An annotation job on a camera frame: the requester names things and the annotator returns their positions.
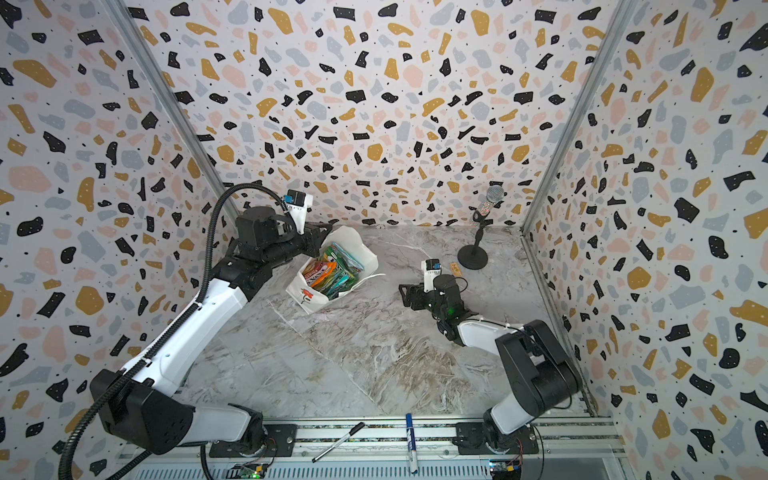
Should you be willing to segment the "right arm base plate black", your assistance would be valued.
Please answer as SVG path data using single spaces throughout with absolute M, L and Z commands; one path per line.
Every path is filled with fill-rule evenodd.
M 527 426 L 510 434 L 499 433 L 487 422 L 461 422 L 452 443 L 460 455 L 518 455 L 539 452 L 537 435 Z

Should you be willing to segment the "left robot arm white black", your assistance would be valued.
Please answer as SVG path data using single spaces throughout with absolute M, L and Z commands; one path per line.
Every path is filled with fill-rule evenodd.
M 91 393 L 104 402 L 98 417 L 107 433 L 155 455 L 217 441 L 243 456 L 265 447 L 261 413 L 235 404 L 183 404 L 175 394 L 197 357 L 274 269 L 319 254 L 333 227 L 305 217 L 305 208 L 292 206 L 285 214 L 253 207 L 237 218 L 237 236 L 212 268 L 204 299 L 191 302 L 191 315 L 179 315 L 120 371 L 103 370 L 93 380 Z

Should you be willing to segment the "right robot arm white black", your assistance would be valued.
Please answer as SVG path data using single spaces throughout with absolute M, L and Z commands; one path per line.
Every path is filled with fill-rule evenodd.
M 398 290 L 403 305 L 429 312 L 448 341 L 496 355 L 504 368 L 511 392 L 483 414 L 477 434 L 459 437 L 459 447 L 498 453 L 519 448 L 524 445 L 515 439 L 519 430 L 581 391 L 573 362 L 546 322 L 488 320 L 465 306 L 458 278 L 450 274 Z

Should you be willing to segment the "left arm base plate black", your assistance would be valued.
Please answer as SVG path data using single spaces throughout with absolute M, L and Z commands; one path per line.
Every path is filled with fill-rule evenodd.
M 241 461 L 290 457 L 297 439 L 297 424 L 266 424 L 236 442 L 215 442 L 208 451 L 214 459 Z

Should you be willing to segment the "white paper bag red flowers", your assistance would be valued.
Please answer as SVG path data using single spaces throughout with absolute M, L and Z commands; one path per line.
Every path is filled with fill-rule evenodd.
M 310 258 L 286 287 L 307 314 L 344 298 L 367 280 L 380 276 L 379 261 L 360 233 L 342 226 L 331 232 L 320 253 Z

